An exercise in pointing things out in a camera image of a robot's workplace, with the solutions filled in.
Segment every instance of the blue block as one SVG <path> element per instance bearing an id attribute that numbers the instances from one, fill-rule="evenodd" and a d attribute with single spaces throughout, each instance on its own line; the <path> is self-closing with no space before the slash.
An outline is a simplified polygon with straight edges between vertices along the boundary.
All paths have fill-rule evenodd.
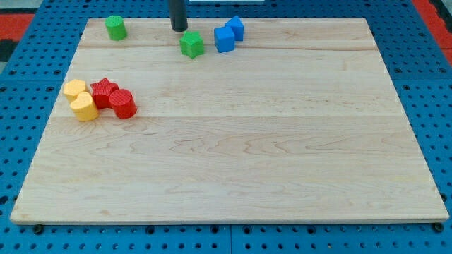
<path id="1" fill-rule="evenodd" d="M 219 53 L 232 51 L 235 49 L 235 35 L 230 27 L 215 28 L 213 30 L 215 46 Z"/>
<path id="2" fill-rule="evenodd" d="M 225 26 L 232 28 L 236 41 L 243 41 L 244 26 L 239 16 L 235 15 L 225 23 Z"/>

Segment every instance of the toy block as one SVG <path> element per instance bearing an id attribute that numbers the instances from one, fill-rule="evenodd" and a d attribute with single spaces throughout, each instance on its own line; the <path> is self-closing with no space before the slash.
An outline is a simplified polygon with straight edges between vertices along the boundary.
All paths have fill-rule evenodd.
<path id="1" fill-rule="evenodd" d="M 112 108 L 110 105 L 110 95 L 119 89 L 118 84 L 110 82 L 107 78 L 103 78 L 97 83 L 91 84 L 93 89 L 93 99 L 97 109 Z"/>
<path id="2" fill-rule="evenodd" d="M 122 40 L 127 37 L 124 19 L 121 16 L 113 15 L 105 20 L 108 36 L 111 40 Z"/>
<path id="3" fill-rule="evenodd" d="M 213 36 L 218 52 L 223 53 L 235 49 L 235 35 L 232 28 L 215 28 L 213 30 Z"/>
<path id="4" fill-rule="evenodd" d="M 199 32 L 184 32 L 184 36 L 179 40 L 181 53 L 191 59 L 204 54 L 204 41 Z"/>
<path id="5" fill-rule="evenodd" d="M 125 89 L 114 91 L 110 95 L 110 104 L 116 116 L 120 119 L 127 119 L 136 113 L 136 105 L 132 94 Z"/>
<path id="6" fill-rule="evenodd" d="M 81 92 L 87 92 L 88 88 L 83 80 L 71 80 L 64 84 L 63 94 L 69 103 L 77 99 L 77 95 Z"/>
<path id="7" fill-rule="evenodd" d="M 81 92 L 71 102 L 71 109 L 79 121 L 91 121 L 99 116 L 96 104 L 89 92 Z"/>
<path id="8" fill-rule="evenodd" d="M 244 26 L 239 16 L 235 15 L 233 18 L 231 18 L 229 21 L 225 23 L 225 26 L 230 27 L 232 29 L 236 41 L 243 41 Z"/>

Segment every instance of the yellow block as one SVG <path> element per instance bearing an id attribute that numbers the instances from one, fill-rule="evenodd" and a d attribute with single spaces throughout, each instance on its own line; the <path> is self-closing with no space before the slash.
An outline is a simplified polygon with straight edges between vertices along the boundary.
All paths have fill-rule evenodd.
<path id="1" fill-rule="evenodd" d="M 71 80 L 64 84 L 63 94 L 66 95 L 66 99 L 69 103 L 76 100 L 77 95 L 81 92 L 88 92 L 86 83 L 83 80 Z"/>
<path id="2" fill-rule="evenodd" d="M 71 102 L 71 109 L 79 121 L 91 121 L 99 116 L 99 111 L 89 92 L 79 93 Z"/>

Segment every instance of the wood grain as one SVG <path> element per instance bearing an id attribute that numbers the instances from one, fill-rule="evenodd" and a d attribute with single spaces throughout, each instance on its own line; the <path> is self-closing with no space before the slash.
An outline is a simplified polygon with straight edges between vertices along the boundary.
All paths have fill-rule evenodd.
<path id="1" fill-rule="evenodd" d="M 79 123 L 60 95 L 17 224 L 439 222 L 448 213 L 364 19 L 244 19 L 245 41 L 179 52 L 168 20 L 89 20 L 66 79 L 107 76 L 138 112 Z"/>

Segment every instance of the blue perforated surface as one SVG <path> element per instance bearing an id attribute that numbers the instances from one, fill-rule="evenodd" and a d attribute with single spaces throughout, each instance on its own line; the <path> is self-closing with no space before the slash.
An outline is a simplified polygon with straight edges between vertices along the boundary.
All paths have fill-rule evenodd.
<path id="1" fill-rule="evenodd" d="M 166 1 L 46 0 L 0 75 L 0 253 L 450 253 L 444 224 L 16 226 L 8 217 L 88 18 L 166 18 Z M 192 18 L 365 17 L 450 211 L 452 70 L 407 0 L 189 6 Z"/>

